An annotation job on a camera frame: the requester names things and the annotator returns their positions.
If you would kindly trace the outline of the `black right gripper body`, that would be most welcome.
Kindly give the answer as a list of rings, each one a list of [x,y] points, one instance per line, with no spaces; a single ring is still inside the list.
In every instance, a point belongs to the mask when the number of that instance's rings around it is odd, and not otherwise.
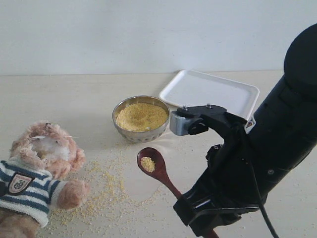
[[[269,150],[269,143],[249,138],[213,146],[208,167],[173,206],[182,222],[203,237],[258,211],[270,192]]]

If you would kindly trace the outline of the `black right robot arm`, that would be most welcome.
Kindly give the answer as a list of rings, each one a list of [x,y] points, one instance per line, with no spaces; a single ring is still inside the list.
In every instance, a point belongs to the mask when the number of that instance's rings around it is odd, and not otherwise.
[[[178,136],[214,130],[208,166],[174,210],[198,237],[263,210],[270,191],[317,144],[317,27],[291,43],[284,74],[249,119],[216,105],[181,107],[170,115]]]

